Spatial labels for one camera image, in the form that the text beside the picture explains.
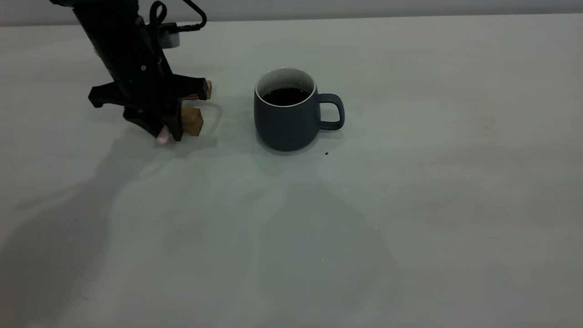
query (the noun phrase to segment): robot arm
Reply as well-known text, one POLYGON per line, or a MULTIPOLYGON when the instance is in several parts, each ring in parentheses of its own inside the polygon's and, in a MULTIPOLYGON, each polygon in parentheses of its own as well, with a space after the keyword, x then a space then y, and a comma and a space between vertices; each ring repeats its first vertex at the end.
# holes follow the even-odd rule
POLYGON ((105 103, 124 106, 124 118, 154 137, 166 125, 174 139, 182 138, 181 102, 197 95, 206 100, 204 78, 172 73, 162 46, 177 46, 179 32, 201 29, 206 15, 192 1, 183 0, 201 16, 200 24, 177 26, 163 23, 166 6, 156 1, 150 9, 150 24, 138 14, 138 0, 51 0, 73 7, 85 33, 93 43, 114 82, 96 86, 89 93, 94 107, 105 103))

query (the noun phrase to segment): wooden block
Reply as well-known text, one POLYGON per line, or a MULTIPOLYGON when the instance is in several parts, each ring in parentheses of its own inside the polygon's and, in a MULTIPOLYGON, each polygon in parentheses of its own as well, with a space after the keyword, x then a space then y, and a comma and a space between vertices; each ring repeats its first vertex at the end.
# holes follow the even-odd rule
POLYGON ((198 136, 201 134, 202 125, 201 110, 198 108, 182 107, 182 128, 184 131, 198 136))
MULTIPOLYGON (((209 87, 208 92, 206 93, 206 99, 210 99, 210 95, 213 92, 213 83, 211 83, 211 81, 206 81, 206 85, 209 87)), ((192 96, 188 96, 188 97, 184 97, 184 100, 198 100, 198 95, 192 95, 192 96)))

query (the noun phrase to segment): mug rim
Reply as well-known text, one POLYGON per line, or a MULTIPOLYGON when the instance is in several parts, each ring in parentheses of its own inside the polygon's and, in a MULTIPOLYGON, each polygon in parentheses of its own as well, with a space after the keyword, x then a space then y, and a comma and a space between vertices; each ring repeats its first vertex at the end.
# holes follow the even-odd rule
POLYGON ((310 74, 306 73, 305 71, 302 71, 301 69, 293 68, 293 67, 280 67, 280 68, 272 69, 271 71, 266 72, 265 74, 261 75, 259 77, 259 79, 257 79, 257 82, 255 83, 255 96, 257 98, 261 99, 261 101, 264 102, 267 105, 270 105, 270 106, 273 106, 273 107, 277 107, 277 108, 290 108, 290 107, 298 106, 298 105, 303 104, 303 103, 307 102, 308 100, 310 100, 313 97, 313 95, 316 93, 316 90, 317 89, 318 89, 318 87, 316 85, 316 80, 310 74), (289 105, 289 106, 278 106, 278 105, 274 105, 274 104, 271 104, 271 103, 266 102, 263 98, 261 98, 261 96, 259 95, 259 92, 257 91, 257 87, 259 86, 259 82, 261 81, 261 79, 264 78, 267 74, 273 73, 275 71, 280 71, 282 69, 293 69, 295 71, 299 71, 299 72, 302 72, 302 73, 306 74, 307 76, 310 77, 310 79, 312 79, 312 82, 314 83, 314 88, 312 90, 312 93, 310 93, 310 95, 308 96, 308 98, 302 100, 301 102, 299 102, 297 104, 293 104, 293 105, 289 105))

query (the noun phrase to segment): wall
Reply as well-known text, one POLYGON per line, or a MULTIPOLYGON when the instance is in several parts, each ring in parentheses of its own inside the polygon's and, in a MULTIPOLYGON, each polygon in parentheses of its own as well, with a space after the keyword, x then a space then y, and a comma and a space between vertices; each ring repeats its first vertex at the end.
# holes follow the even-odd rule
MULTIPOLYGON (((0 0, 0 25, 76 23, 49 0, 0 0)), ((141 1, 143 16, 154 0, 141 1)), ((163 0, 170 20, 197 20, 181 0, 163 0)), ((583 0, 195 0, 210 20, 549 13, 583 10, 583 0)))

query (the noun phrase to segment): wooden cube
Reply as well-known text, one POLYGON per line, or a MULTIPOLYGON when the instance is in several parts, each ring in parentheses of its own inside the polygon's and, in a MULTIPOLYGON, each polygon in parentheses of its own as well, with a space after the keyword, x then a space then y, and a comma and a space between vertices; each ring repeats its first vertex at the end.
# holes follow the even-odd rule
POLYGON ((182 128, 184 131, 198 136, 201 134, 203 124, 200 109, 182 106, 182 128))

